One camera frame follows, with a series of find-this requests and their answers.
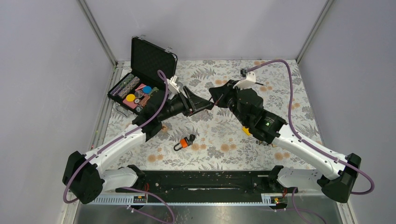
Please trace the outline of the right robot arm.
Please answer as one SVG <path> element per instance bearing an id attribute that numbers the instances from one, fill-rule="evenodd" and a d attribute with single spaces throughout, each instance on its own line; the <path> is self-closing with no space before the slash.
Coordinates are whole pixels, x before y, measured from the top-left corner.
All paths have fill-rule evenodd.
<path id="1" fill-rule="evenodd" d="M 357 179 L 361 158 L 332 151 L 293 130 L 290 123 L 263 108 L 263 99 L 251 88 L 240 89 L 235 81 L 212 87 L 209 93 L 217 107 L 227 108 L 257 140 L 286 149 L 314 169 L 273 168 L 269 189 L 286 188 L 321 191 L 328 198 L 346 203 Z"/>

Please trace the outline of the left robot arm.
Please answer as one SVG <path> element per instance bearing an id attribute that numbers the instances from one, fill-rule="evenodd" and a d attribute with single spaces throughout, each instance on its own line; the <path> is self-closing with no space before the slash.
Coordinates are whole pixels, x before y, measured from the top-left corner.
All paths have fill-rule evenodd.
<path id="1" fill-rule="evenodd" d="M 172 99 L 168 95 L 168 91 L 154 92 L 122 133 L 84 154 L 75 151 L 69 155 L 62 178 L 66 186 L 65 203 L 80 201 L 88 204 L 104 191 L 123 187 L 141 191 L 145 180 L 135 169 L 109 170 L 109 166 L 127 151 L 153 138 L 161 130 L 163 121 L 178 114 L 189 117 L 214 106 L 213 102 L 196 96 L 187 87 L 184 87 L 184 93 Z"/>

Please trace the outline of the black cable lock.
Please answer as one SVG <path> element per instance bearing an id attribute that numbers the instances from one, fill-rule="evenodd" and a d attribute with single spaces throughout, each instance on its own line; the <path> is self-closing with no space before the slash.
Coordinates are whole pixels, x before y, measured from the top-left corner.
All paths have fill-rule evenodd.
<path id="1" fill-rule="evenodd" d="M 219 107 L 219 108 L 224 108 L 224 105 L 223 105 L 224 104 L 224 102 L 223 102 L 224 94 L 220 94 L 220 95 L 216 95 L 216 96 L 212 95 L 210 97 L 210 100 L 213 101 L 214 106 Z"/>

